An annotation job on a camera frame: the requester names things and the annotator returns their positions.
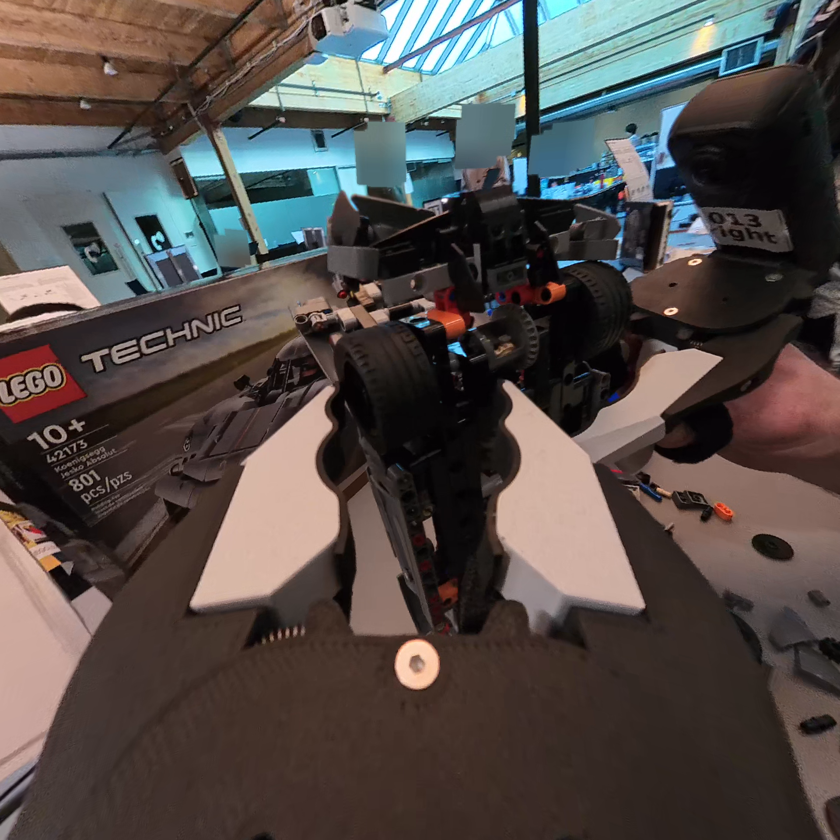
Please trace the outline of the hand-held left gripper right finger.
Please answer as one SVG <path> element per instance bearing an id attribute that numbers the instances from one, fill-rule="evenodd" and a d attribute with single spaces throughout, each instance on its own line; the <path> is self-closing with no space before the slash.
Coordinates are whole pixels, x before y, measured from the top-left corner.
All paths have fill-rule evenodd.
<path id="1" fill-rule="evenodd" d="M 530 629 L 559 627 L 572 608 L 635 616 L 645 609 L 594 466 L 584 450 L 512 383 L 505 430 L 518 467 L 498 496 L 507 556 L 501 595 L 521 603 Z"/>

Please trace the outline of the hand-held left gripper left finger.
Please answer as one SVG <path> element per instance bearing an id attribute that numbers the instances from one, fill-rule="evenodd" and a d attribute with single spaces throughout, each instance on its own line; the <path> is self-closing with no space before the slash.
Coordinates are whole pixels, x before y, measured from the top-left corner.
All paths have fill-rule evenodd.
<path id="1" fill-rule="evenodd" d="M 245 459 L 190 601 L 194 613 L 255 608 L 293 627 L 316 602 L 336 600 L 349 614 L 354 536 L 326 460 L 339 432 L 336 395 L 324 386 Z"/>

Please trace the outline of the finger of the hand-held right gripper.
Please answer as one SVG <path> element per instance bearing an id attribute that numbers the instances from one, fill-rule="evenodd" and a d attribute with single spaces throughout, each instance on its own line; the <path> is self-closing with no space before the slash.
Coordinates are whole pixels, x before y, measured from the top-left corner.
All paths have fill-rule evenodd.
<path id="1" fill-rule="evenodd" d="M 651 356 L 623 399 L 603 408 L 575 443 L 593 463 L 614 463 L 665 435 L 665 410 L 688 393 L 722 358 L 697 349 Z"/>

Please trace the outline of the grey lego car chassis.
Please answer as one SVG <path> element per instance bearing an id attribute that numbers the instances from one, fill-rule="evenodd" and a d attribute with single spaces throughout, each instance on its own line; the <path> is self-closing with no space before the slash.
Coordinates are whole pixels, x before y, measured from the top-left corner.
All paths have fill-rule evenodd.
<path id="1" fill-rule="evenodd" d="M 475 634 L 502 597 L 502 385 L 575 437 L 627 383 L 620 231 L 602 206 L 509 186 L 451 196 L 439 214 L 345 192 L 333 205 L 340 302 L 307 301 L 295 321 L 358 428 L 422 633 Z"/>

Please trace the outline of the dark lego set box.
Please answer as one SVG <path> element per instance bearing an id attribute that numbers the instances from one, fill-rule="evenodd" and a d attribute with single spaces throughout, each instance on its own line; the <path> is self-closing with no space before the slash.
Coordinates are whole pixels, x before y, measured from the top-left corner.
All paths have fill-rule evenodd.
<path id="1" fill-rule="evenodd" d="M 122 581 L 324 387 L 295 314 L 337 292 L 321 248 L 3 326 L 2 502 Z"/>

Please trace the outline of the colourful lego leaflet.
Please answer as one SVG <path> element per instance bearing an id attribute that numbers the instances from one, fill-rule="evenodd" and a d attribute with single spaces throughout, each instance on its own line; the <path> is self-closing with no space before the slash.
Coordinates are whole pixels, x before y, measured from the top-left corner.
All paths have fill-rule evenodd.
<path id="1" fill-rule="evenodd" d="M 5 528 L 21 544 L 27 554 L 49 574 L 57 585 L 70 583 L 71 565 L 61 547 L 42 528 L 36 526 L 24 513 L 5 502 L 1 503 L 1 520 Z"/>

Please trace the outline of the scattered loose lego pieces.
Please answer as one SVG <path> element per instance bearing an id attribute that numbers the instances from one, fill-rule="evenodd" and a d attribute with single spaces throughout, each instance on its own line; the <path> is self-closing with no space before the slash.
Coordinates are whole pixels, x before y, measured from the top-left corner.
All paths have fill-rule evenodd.
<path id="1" fill-rule="evenodd" d="M 838 736 L 838 499 L 795 479 L 713 459 L 699 467 L 655 461 L 636 474 L 613 469 L 649 506 L 711 583 L 796 738 Z M 731 522 L 711 507 L 723 502 Z M 758 533 L 787 541 L 789 561 L 763 557 Z"/>

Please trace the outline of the person's right hand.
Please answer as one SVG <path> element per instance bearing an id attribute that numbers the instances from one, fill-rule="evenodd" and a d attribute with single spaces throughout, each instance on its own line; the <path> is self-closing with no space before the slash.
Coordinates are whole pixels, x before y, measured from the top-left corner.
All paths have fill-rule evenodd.
<path id="1" fill-rule="evenodd" d="M 839 381 L 794 345 L 737 399 L 689 413 L 655 446 L 663 457 L 785 474 L 839 494 Z"/>

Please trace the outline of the dark upright box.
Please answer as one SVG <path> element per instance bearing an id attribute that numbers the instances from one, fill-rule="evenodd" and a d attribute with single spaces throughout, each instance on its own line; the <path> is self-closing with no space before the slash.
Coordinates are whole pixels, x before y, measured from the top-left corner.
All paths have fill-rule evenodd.
<path id="1" fill-rule="evenodd" d="M 625 210 L 619 261 L 641 272 L 656 270 L 665 262 L 674 202 L 630 202 Z"/>

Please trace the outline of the white sign board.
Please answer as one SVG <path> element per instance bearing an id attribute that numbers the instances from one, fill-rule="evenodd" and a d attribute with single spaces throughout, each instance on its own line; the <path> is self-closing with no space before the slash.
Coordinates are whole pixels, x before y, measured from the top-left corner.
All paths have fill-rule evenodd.
<path id="1" fill-rule="evenodd" d="M 650 173 L 634 142 L 630 139 L 612 139 L 605 140 L 605 146 L 612 153 L 623 175 L 626 201 L 629 203 L 653 201 L 654 190 L 650 182 Z"/>

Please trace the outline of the ceiling air vent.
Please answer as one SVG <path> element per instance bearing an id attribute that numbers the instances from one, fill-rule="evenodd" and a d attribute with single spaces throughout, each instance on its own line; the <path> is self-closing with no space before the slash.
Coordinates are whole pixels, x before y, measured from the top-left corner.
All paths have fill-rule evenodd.
<path id="1" fill-rule="evenodd" d="M 751 38 L 721 52 L 718 76 L 727 77 L 757 67 L 762 60 L 764 38 Z"/>

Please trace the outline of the black vertical pole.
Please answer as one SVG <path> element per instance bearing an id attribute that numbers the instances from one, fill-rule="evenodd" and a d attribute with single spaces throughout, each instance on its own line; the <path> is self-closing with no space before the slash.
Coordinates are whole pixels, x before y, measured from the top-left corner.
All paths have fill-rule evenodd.
<path id="1" fill-rule="evenodd" d="M 537 173 L 533 151 L 533 142 L 540 134 L 540 97 L 539 97 L 539 2 L 523 1 L 523 80 L 525 95 L 525 129 L 527 153 L 528 197 L 540 197 L 541 181 Z"/>

